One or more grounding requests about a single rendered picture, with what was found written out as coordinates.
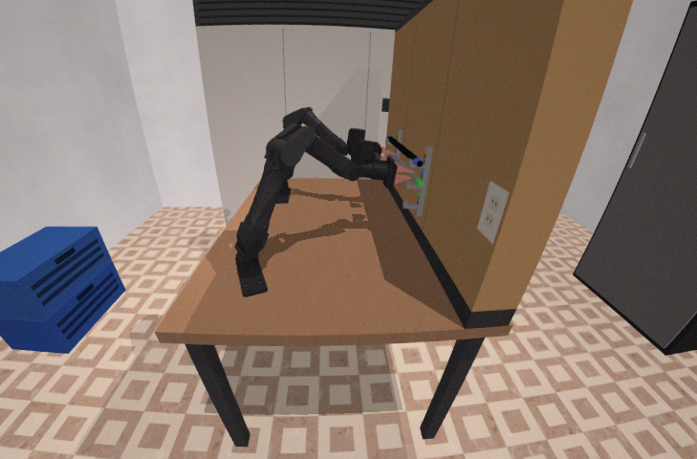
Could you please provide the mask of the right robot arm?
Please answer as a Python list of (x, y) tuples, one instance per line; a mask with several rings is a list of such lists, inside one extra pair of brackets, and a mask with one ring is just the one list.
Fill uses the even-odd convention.
[[(358, 178), (371, 178), (376, 171), (373, 170), (373, 163), (388, 164), (388, 161), (373, 161), (375, 142), (355, 141), (353, 155), (349, 160), (319, 138), (315, 131), (313, 127), (292, 123), (267, 143), (264, 157), (267, 160), (260, 184), (250, 211), (244, 222), (240, 223), (236, 234), (235, 248), (238, 254), (236, 253), (235, 261), (237, 258), (243, 297), (262, 294), (268, 290), (259, 266), (258, 254), (267, 242), (267, 231), (280, 190), (304, 152), (334, 169), (332, 172), (338, 176), (353, 182)], [(285, 133), (287, 134), (284, 135)], [(283, 139), (280, 138), (282, 136)]]

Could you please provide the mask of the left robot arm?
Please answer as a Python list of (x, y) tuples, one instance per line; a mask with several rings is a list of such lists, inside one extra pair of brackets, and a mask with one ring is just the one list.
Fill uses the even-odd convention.
[[(307, 108), (307, 109), (306, 109)], [(339, 138), (336, 134), (334, 134), (323, 122), (321, 122), (316, 115), (312, 112), (313, 109), (311, 107), (306, 107), (306, 108), (300, 108), (291, 114), (286, 115), (283, 118), (283, 128), (285, 129), (292, 123), (296, 123), (301, 125), (304, 121), (304, 124), (310, 127), (313, 127), (316, 131), (315, 133), (327, 144), (332, 146), (338, 153), (346, 156), (348, 153), (349, 155), (353, 155), (354, 151), (354, 143), (355, 141), (364, 141), (365, 137), (365, 130), (363, 129), (358, 129), (358, 128), (351, 128), (349, 129), (348, 133), (348, 140), (347, 140), (347, 145), (344, 140)], [(308, 111), (307, 111), (308, 110)], [(357, 129), (357, 130), (354, 130)], [(291, 169), (291, 172), (289, 176), (287, 177), (286, 181), (288, 181), (291, 177), (293, 177), (294, 171)], [(289, 178), (289, 179), (288, 179)], [(276, 204), (288, 204), (289, 203), (289, 196), (288, 194), (288, 182), (284, 183), (282, 186), (282, 189), (279, 193), (279, 196), (277, 198)], [(291, 188), (289, 187), (289, 191), (291, 191)]]

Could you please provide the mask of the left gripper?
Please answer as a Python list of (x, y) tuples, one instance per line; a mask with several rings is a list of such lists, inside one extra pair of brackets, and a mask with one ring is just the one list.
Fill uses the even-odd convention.
[[(383, 147), (381, 147), (381, 152), (380, 152), (380, 151), (379, 151), (380, 144), (379, 144), (378, 142), (375, 142), (375, 143), (377, 144), (377, 145), (376, 145), (376, 148), (377, 148), (376, 153), (378, 153), (378, 154), (380, 154), (380, 155), (381, 155), (381, 153), (382, 153), (382, 154), (396, 155), (395, 153), (393, 153), (393, 152), (391, 153), (390, 151), (386, 150), (386, 149), (383, 148)], [(381, 156), (381, 157), (380, 157), (380, 160), (386, 161), (386, 157)]]

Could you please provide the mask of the large brown wooden panel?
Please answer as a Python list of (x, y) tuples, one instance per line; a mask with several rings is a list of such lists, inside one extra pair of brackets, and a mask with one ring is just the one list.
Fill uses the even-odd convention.
[[(465, 329), (509, 326), (574, 179), (633, 0), (424, 0), (395, 29), (393, 199)], [(393, 116), (392, 116), (393, 115)], [(394, 118), (393, 118), (394, 117)]]

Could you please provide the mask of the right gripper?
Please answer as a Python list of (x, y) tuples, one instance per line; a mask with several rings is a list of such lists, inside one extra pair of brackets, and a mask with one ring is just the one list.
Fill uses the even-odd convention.
[(394, 184), (400, 183), (404, 180), (412, 179), (410, 176), (396, 174), (396, 171), (413, 173), (413, 170), (410, 170), (403, 166), (401, 168), (401, 165), (395, 163), (395, 160), (392, 159), (392, 157), (387, 156), (387, 161), (388, 164), (373, 163), (373, 170), (376, 171), (372, 174), (372, 179), (385, 180), (383, 181), (383, 184), (385, 187), (388, 188), (390, 188), (390, 185), (393, 186)]

